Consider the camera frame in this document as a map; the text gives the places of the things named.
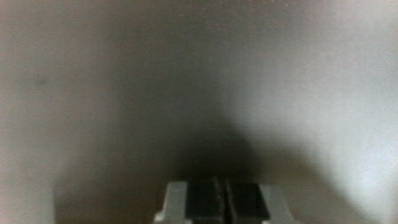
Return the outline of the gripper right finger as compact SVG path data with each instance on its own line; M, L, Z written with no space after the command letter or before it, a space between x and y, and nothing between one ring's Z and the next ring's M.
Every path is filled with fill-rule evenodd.
M226 223L296 224L285 195L274 185L226 184Z

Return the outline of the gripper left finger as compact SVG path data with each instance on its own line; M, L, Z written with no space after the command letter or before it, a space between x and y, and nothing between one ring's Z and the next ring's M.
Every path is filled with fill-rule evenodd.
M168 184L153 224L225 224L223 190L214 180Z

